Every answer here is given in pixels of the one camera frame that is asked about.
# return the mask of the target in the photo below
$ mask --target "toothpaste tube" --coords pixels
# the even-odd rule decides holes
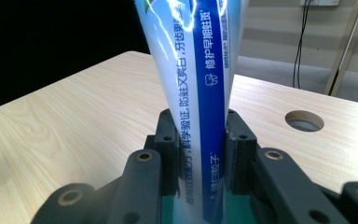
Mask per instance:
[[[181,135],[173,223],[222,223],[228,102],[248,0],[134,0]]]

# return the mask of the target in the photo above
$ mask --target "black object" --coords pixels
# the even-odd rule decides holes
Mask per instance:
[[[233,110],[226,139],[227,191],[251,196],[257,223],[358,223],[358,182],[345,184],[340,195],[315,185],[287,153],[261,148]],[[177,190],[179,143],[165,110],[156,135],[130,155],[122,177],[96,191],[85,184],[56,190],[32,223],[161,223],[161,198]]]
[[[0,1],[0,105],[128,50],[149,53],[133,1]]]

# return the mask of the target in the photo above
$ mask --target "blue stripe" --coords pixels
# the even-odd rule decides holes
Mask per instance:
[[[214,68],[206,67],[205,36],[202,32],[201,13],[210,13],[212,24],[211,39],[208,47],[213,54]],[[221,223],[223,217],[223,146],[225,139],[225,90],[220,20],[216,1],[198,2],[195,10],[194,50],[196,56],[197,85],[200,112],[200,146],[202,169],[203,218],[208,223]],[[213,190],[211,157],[219,160],[219,189]]]

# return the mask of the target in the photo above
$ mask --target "black cable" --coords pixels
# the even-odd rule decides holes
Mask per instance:
[[[299,89],[300,87],[300,65],[301,65],[301,53],[302,53],[302,39],[305,32],[305,27],[307,25],[307,19],[308,19],[308,11],[310,9],[310,1],[311,0],[305,0],[305,4],[303,7],[303,18],[302,18],[302,27],[301,27],[301,35],[300,40],[298,41],[298,47],[297,47],[297,55],[296,55],[296,61],[295,61],[295,67],[293,71],[293,87],[296,87],[296,74],[297,74],[297,86]]]

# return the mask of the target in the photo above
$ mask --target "wood grain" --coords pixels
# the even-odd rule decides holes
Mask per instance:
[[[236,76],[230,107],[262,147],[285,150],[316,183],[339,191],[358,180],[357,103]],[[0,106],[0,223],[29,223],[66,184],[97,189],[119,177],[165,108],[153,60],[137,52]],[[292,110],[319,115],[324,128],[291,128],[284,117]]]

